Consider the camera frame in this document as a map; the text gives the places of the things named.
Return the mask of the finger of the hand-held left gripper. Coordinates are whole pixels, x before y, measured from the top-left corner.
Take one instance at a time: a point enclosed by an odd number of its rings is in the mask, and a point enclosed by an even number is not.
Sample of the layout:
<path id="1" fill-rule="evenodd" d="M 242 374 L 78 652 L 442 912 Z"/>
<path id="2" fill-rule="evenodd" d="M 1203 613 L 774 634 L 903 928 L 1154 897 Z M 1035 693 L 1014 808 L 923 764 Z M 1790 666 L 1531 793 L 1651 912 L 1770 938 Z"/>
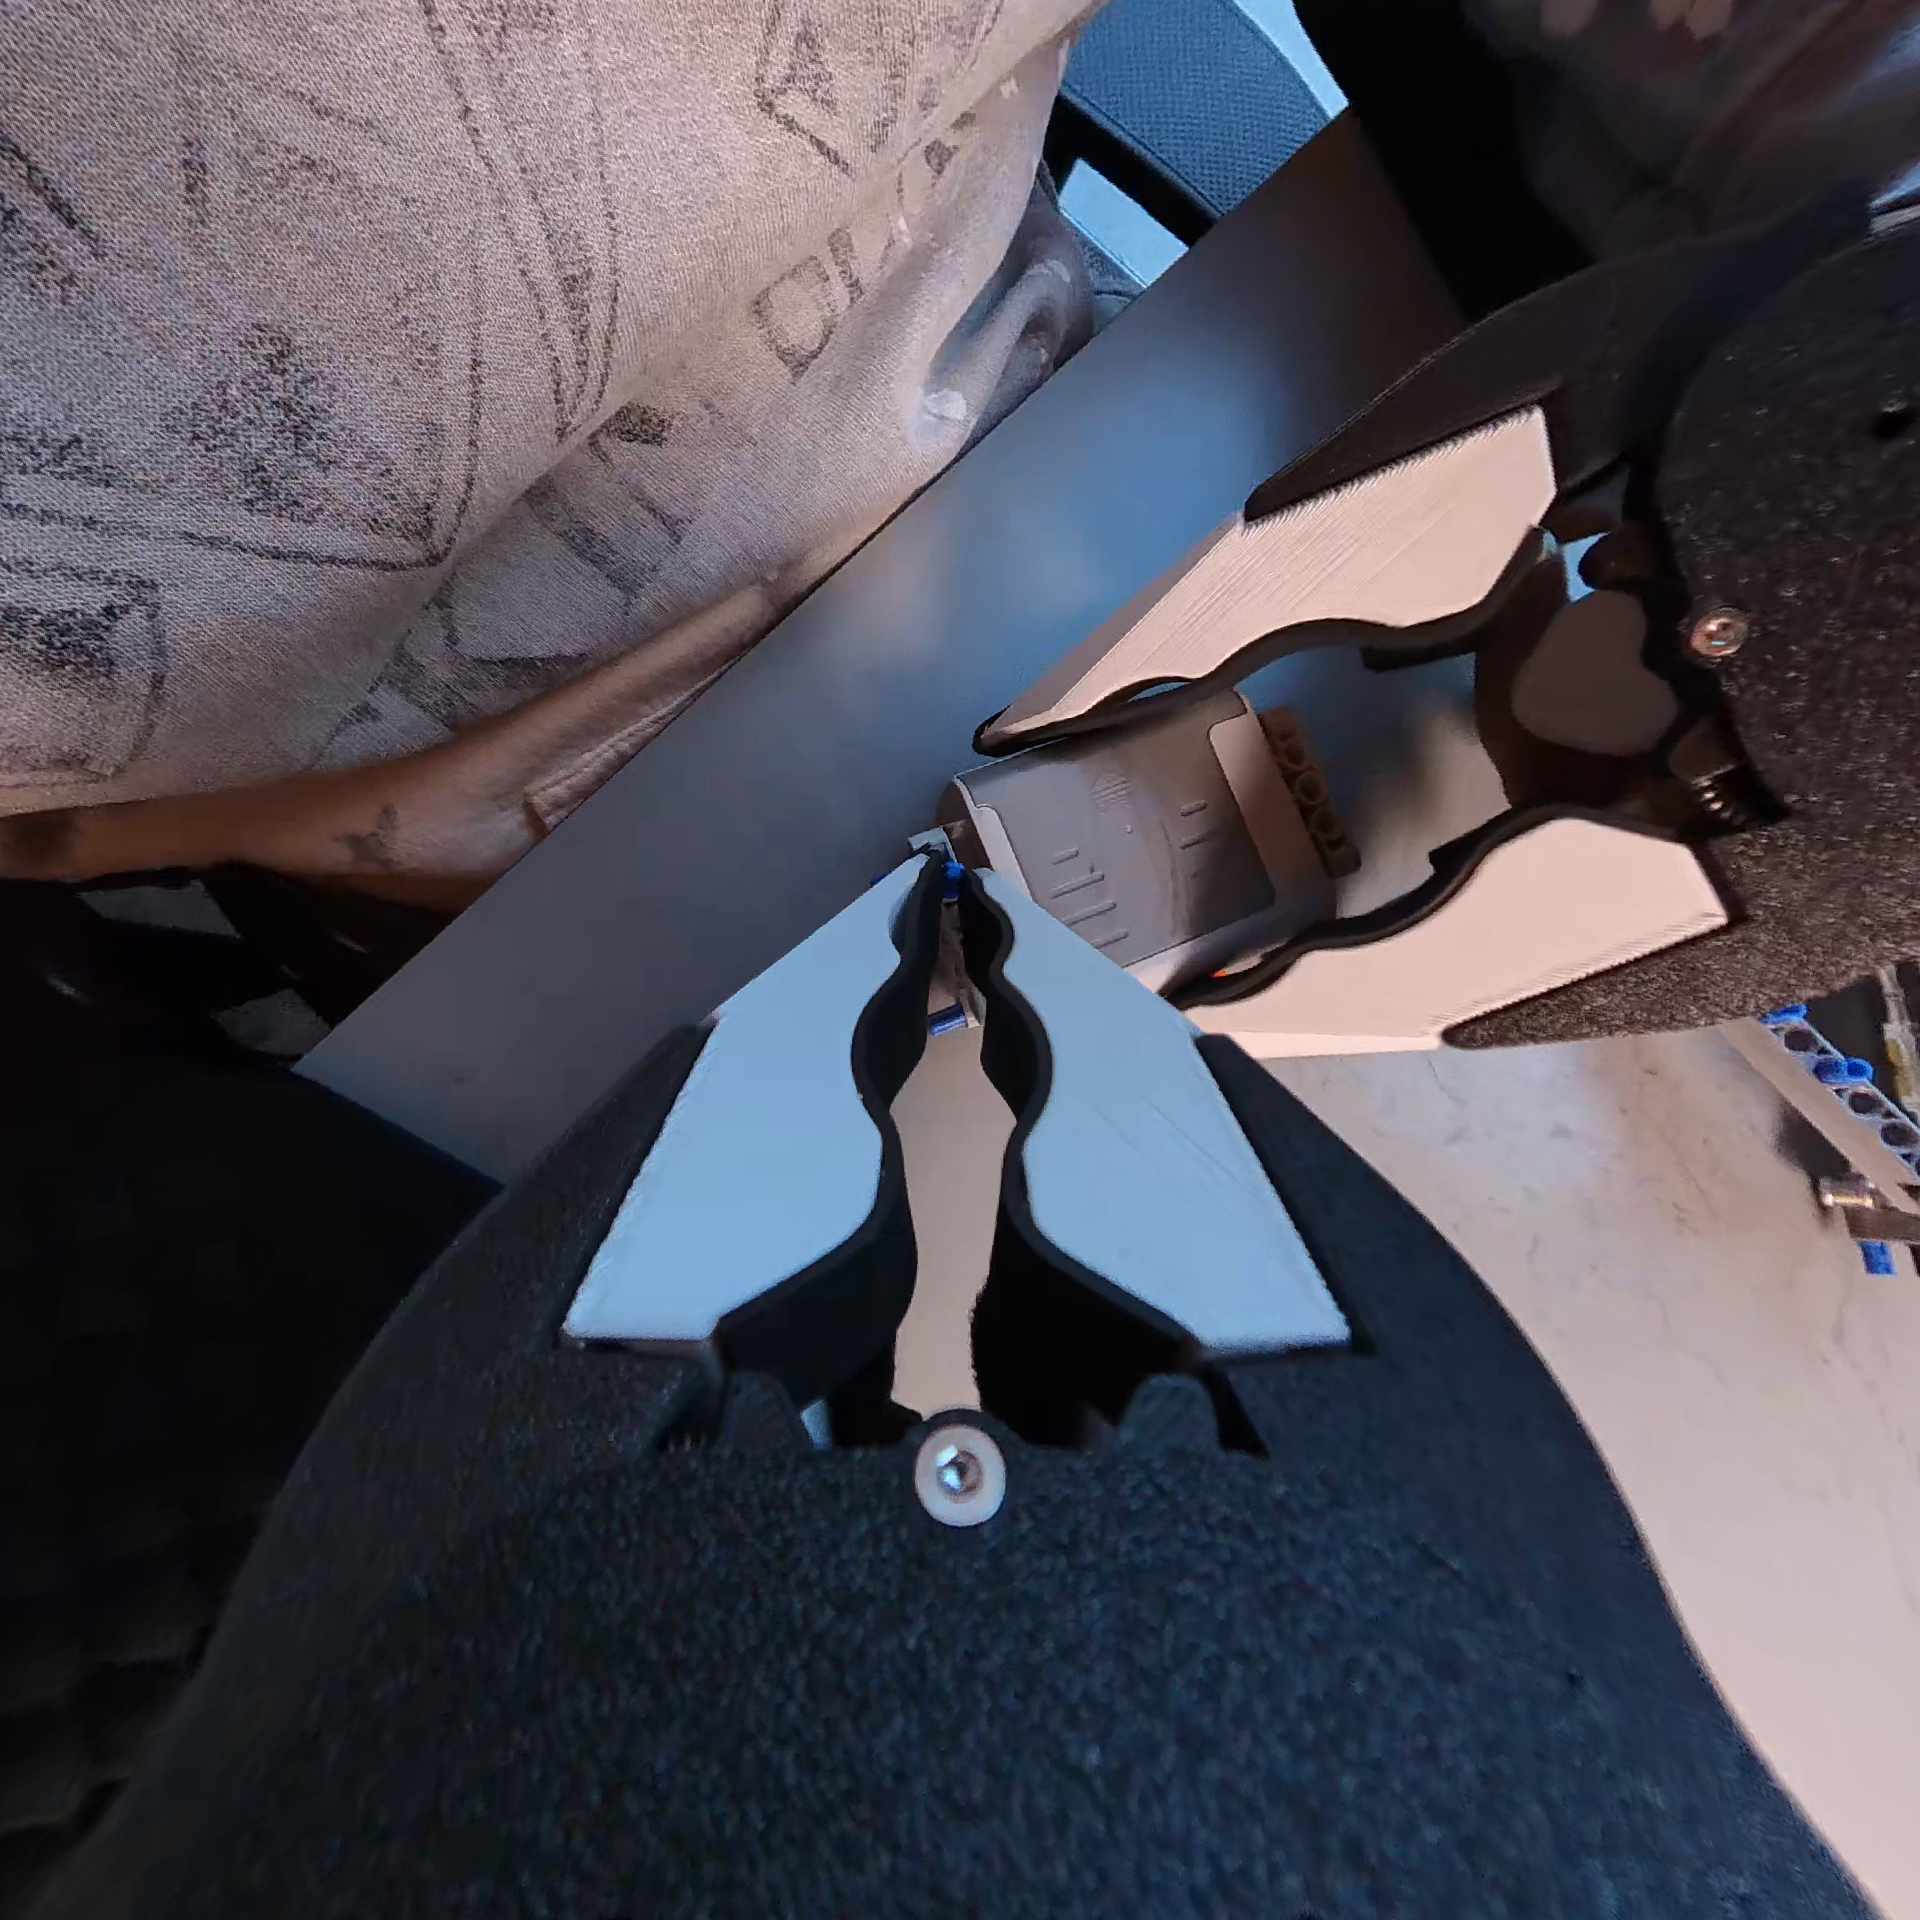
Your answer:
<path id="1" fill-rule="evenodd" d="M 1734 924 L 1665 833 L 1585 808 L 1506 813 L 1370 914 L 1194 988 L 1194 1025 L 1259 1061 L 1439 1050 L 1449 1029 Z"/>
<path id="2" fill-rule="evenodd" d="M 1008 754 L 1258 669 L 1272 640 L 1407 635 L 1494 603 L 1556 496 L 1528 404 L 1256 516 L 1238 512 L 976 733 Z"/>

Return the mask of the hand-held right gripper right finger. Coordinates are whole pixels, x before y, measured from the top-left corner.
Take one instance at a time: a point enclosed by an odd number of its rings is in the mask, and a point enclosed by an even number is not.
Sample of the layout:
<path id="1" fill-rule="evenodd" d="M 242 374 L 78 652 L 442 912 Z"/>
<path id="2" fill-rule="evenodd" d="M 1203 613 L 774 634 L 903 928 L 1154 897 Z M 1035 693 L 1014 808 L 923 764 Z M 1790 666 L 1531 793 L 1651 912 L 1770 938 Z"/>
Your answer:
<path id="1" fill-rule="evenodd" d="M 963 881 L 1008 1219 L 1201 1361 L 1353 1344 L 1209 1061 L 1156 993 L 992 872 Z"/>

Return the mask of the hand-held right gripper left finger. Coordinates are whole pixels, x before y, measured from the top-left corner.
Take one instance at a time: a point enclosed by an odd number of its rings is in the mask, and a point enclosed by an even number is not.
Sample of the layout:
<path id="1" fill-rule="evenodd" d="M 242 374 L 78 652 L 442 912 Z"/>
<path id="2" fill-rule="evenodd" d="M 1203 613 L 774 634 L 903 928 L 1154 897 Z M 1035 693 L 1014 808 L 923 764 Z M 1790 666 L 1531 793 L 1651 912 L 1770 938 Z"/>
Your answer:
<path id="1" fill-rule="evenodd" d="M 878 1357 L 918 1281 L 891 1107 L 929 1042 L 954 866 L 898 866 L 726 1000 L 564 1334 Z"/>

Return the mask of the grey brick engine model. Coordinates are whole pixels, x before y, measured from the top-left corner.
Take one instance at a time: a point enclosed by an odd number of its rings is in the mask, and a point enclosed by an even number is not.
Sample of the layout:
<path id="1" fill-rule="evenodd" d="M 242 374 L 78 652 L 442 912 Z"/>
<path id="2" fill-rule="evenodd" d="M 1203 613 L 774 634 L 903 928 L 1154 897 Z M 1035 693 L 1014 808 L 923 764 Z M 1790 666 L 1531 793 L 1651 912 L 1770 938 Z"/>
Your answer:
<path id="1" fill-rule="evenodd" d="M 1803 1003 L 1763 1016 L 1754 1066 L 1810 1133 L 1830 1166 L 1812 1171 L 1819 1214 L 1854 1243 L 1871 1277 L 1892 1277 L 1918 1253 L 1918 1126 L 1882 1088 L 1871 1061 L 1842 1051 Z"/>

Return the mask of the dark blue chair seat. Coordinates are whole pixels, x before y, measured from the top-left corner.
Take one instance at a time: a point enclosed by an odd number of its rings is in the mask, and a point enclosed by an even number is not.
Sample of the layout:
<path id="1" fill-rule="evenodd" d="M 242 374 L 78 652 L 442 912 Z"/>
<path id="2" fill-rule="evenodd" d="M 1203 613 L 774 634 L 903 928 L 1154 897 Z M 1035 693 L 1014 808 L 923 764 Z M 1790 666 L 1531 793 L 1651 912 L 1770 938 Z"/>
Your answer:
<path id="1" fill-rule="evenodd" d="M 1067 57 L 1048 166 L 1150 282 L 1347 109 L 1296 5 L 1113 3 Z"/>

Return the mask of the grey printed sweatshirt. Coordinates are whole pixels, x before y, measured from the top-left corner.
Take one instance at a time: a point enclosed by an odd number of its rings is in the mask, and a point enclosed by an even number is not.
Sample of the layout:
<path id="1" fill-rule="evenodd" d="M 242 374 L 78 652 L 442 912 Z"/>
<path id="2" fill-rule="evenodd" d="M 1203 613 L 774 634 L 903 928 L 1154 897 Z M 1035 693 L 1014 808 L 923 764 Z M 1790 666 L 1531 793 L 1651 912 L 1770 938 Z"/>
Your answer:
<path id="1" fill-rule="evenodd" d="M 1095 12 L 6 5 L 6 877 L 486 891 L 1091 336 Z"/>

